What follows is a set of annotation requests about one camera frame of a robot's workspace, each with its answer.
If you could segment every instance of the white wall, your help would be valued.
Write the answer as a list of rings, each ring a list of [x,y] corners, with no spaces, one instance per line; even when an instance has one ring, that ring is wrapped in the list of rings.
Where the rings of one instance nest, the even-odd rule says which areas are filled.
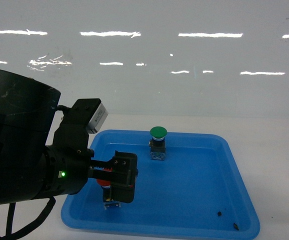
[[[0,69],[55,87],[61,104],[101,98],[116,114],[289,118],[289,1],[0,1],[0,31],[27,29],[47,34],[0,33]],[[140,36],[80,34],[108,31]],[[123,65],[100,65],[111,62]]]

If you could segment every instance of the black strap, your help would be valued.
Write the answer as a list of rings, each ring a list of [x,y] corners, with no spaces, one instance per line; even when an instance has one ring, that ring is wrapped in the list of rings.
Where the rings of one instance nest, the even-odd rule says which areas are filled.
[[[39,227],[46,220],[51,210],[53,209],[55,203],[56,203],[55,198],[53,196],[50,197],[48,203],[46,204],[46,206],[44,207],[40,215],[33,222],[29,223],[27,226],[25,226],[24,228],[20,229],[19,231],[15,233],[2,236],[2,237],[0,236],[0,240],[17,240],[31,233],[33,230]]]
[[[15,215],[16,203],[12,202],[9,204],[8,216],[6,217],[6,228],[5,235],[11,235],[13,232],[13,221]]]

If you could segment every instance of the white background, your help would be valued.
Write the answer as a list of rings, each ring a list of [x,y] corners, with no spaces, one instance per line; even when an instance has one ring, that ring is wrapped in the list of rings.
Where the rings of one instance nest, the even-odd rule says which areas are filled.
[[[289,1],[0,1],[6,30],[47,34],[0,33],[0,69],[55,87],[63,105],[101,98],[109,111],[102,130],[162,125],[225,138],[260,219],[256,239],[289,239]],[[80,34],[109,31],[140,36]],[[112,62],[123,65],[100,64]],[[65,197],[26,239],[147,239],[66,227]],[[14,229],[46,202],[17,204]],[[0,206],[1,236],[7,209]]]

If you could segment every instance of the black camera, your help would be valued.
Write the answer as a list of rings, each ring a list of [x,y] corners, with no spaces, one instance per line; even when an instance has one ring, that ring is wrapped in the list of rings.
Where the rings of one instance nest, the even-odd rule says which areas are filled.
[[[110,181],[112,199],[132,202],[137,156],[116,151],[109,161],[99,161],[88,148],[89,134],[98,132],[108,115],[101,100],[78,99],[66,107],[58,105],[60,95],[32,78],[0,70],[0,204],[76,194],[88,178]],[[63,119],[46,146],[56,111]]]

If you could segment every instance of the green push button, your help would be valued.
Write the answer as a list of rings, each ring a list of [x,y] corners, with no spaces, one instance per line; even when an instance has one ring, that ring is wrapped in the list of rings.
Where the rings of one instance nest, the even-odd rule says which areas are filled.
[[[167,129],[162,126],[155,126],[151,128],[150,135],[155,139],[163,139],[167,135]]]

